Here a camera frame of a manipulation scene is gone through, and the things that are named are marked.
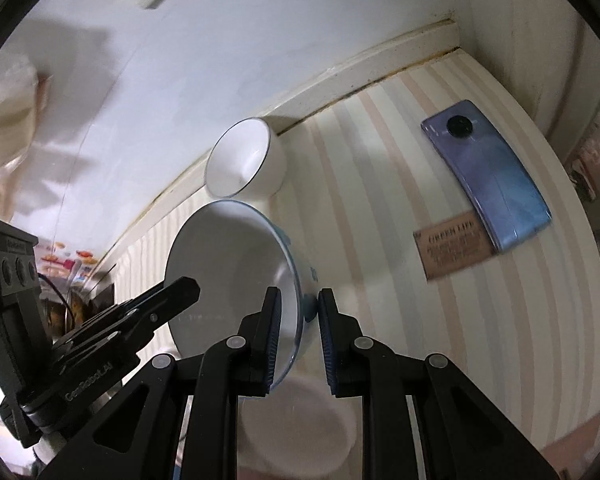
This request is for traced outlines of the colourful cartoon wall sticker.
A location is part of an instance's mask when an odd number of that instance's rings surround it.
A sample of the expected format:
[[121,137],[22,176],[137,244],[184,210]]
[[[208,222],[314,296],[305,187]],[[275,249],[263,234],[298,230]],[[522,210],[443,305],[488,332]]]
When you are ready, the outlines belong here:
[[88,250],[73,249],[63,242],[41,240],[34,248],[38,272],[48,278],[84,281],[99,260]]

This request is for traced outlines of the white rose pattern bowl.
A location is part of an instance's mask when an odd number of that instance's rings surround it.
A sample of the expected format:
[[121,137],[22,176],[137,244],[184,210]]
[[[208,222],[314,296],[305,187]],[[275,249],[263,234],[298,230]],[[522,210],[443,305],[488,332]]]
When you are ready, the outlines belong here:
[[318,479],[348,458],[358,436],[351,403],[311,376],[287,376],[238,408],[238,464],[288,479]]

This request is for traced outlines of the clear plastic bag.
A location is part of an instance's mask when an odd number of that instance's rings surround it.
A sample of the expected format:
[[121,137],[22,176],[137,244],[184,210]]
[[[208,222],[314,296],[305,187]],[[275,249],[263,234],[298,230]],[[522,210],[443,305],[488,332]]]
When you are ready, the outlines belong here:
[[0,54],[0,218],[12,215],[18,170],[29,154],[48,102],[50,76],[27,55]]

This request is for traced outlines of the brown label card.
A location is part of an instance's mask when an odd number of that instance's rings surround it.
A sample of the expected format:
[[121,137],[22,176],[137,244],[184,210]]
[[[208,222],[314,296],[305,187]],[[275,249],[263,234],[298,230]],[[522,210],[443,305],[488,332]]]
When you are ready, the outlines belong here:
[[428,281],[467,269],[495,254],[489,234],[473,210],[415,232],[414,241]]

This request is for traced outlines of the white black-rimmed bowl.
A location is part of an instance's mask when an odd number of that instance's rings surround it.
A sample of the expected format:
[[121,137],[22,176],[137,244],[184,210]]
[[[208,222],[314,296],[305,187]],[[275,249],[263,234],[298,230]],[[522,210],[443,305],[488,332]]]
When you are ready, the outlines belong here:
[[283,185],[287,159],[282,142],[257,117],[236,122],[214,144],[204,168],[210,195],[233,200],[268,200]]

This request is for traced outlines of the blue smartphone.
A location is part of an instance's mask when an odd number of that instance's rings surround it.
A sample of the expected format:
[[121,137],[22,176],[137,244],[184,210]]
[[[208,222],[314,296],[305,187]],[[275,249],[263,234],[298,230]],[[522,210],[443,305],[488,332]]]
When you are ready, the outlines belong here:
[[420,128],[460,182],[497,252],[550,224],[550,208],[526,167],[473,102],[457,102]]

